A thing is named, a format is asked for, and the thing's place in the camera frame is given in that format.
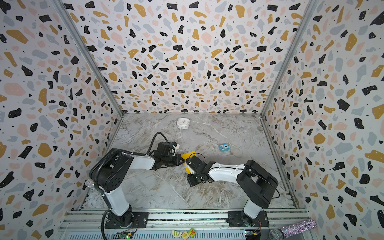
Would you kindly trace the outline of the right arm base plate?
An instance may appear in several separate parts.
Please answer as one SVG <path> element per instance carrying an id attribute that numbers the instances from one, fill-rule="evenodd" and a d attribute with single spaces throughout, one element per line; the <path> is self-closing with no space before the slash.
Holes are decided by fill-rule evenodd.
<path id="1" fill-rule="evenodd" d="M 247 216 L 243 211 L 229 211 L 227 223 L 231 228 L 249 227 L 249 228 L 260 228 L 268 227 L 269 220 L 265 211 L 259 212 L 255 219 Z"/>

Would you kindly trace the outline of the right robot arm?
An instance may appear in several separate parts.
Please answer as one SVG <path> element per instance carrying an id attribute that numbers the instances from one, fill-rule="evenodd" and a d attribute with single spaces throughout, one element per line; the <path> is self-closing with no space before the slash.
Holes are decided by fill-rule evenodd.
<path id="1" fill-rule="evenodd" d="M 191 187 L 213 182 L 238 184 L 248 200 L 242 211 L 230 211 L 227 223 L 230 227 L 254 227 L 259 221 L 259 213 L 267 209 L 277 192 L 278 180 L 253 160 L 241 165 L 223 165 L 216 162 L 206 163 L 197 156 L 189 158 L 185 167 Z"/>

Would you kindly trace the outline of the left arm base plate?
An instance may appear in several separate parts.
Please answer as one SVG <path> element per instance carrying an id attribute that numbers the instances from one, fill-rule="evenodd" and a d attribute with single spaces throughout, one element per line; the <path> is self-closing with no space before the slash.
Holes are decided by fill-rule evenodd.
<path id="1" fill-rule="evenodd" d="M 149 219 L 148 212 L 129 212 L 123 216 L 112 213 L 107 217 L 106 229 L 145 229 Z"/>

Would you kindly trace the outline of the yellow square paper sheet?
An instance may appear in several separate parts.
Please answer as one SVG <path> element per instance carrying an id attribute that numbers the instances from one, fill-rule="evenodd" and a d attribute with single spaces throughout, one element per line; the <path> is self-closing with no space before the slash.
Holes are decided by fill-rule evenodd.
<path id="1" fill-rule="evenodd" d="M 188 161 L 190 160 L 191 157 L 195 155 L 196 155 L 196 152 L 190 152 L 190 153 L 181 155 L 181 158 L 185 160 L 184 166 L 188 175 L 191 174 L 190 168 L 188 167 Z"/>

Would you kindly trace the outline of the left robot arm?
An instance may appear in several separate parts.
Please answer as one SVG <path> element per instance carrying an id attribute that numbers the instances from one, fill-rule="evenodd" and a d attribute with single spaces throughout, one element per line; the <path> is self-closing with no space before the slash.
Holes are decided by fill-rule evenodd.
<path id="1" fill-rule="evenodd" d="M 135 153 L 113 148 L 91 169 L 89 176 L 94 189 L 101 194 L 108 209 L 119 221 L 130 218 L 131 205 L 124 194 L 123 183 L 129 170 L 156 171 L 161 168 L 176 167 L 184 162 L 177 153 L 176 142 L 160 142 L 149 153 Z"/>

